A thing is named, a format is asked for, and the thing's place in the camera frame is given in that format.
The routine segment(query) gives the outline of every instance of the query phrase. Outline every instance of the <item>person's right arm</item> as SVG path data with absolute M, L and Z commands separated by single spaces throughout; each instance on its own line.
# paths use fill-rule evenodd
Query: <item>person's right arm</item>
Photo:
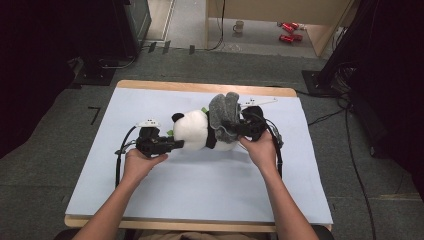
M 264 178 L 278 238 L 280 240 L 318 239 L 278 174 L 271 134 L 265 131 L 256 142 L 251 142 L 245 137 L 240 137 L 239 140 Z

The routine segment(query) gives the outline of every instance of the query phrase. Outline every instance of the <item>gray plush fabric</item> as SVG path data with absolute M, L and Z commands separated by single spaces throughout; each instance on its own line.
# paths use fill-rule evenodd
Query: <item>gray plush fabric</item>
M 232 143 L 237 141 L 237 133 L 225 129 L 223 121 L 237 124 L 240 122 L 239 95 L 229 92 L 226 96 L 219 94 L 209 104 L 209 123 L 215 129 L 215 138 L 218 141 Z

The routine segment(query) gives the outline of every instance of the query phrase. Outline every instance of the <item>table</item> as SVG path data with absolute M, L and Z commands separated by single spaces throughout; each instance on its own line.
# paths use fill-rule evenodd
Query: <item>table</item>
M 207 0 L 205 46 L 209 18 L 221 18 L 224 0 Z M 307 24 L 307 32 L 317 56 L 321 56 L 339 26 L 348 26 L 359 0 L 228 0 L 224 18 Z

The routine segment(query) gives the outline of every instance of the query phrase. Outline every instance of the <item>panda's white head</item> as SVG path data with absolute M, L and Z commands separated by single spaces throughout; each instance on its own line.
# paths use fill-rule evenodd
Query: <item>panda's white head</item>
M 208 117 L 201 110 L 187 113 L 176 113 L 174 121 L 174 139 L 184 140 L 183 149 L 200 150 L 205 147 L 208 137 Z

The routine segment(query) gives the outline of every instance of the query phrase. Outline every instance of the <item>person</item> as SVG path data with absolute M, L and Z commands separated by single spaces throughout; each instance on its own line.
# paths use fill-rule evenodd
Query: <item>person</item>
M 239 141 L 249 152 L 250 158 L 258 167 L 264 179 L 274 214 L 278 238 L 280 240 L 318 239 L 311 225 L 292 199 L 284 182 L 281 181 L 275 164 L 276 152 L 271 134 L 265 131 L 256 142 L 240 136 Z M 115 239 L 119 223 L 132 193 L 150 170 L 167 158 L 167 154 L 147 158 L 137 149 L 131 149 L 125 157 L 124 174 L 121 183 L 73 239 Z M 230 235 L 228 239 L 236 239 L 236 237 Z

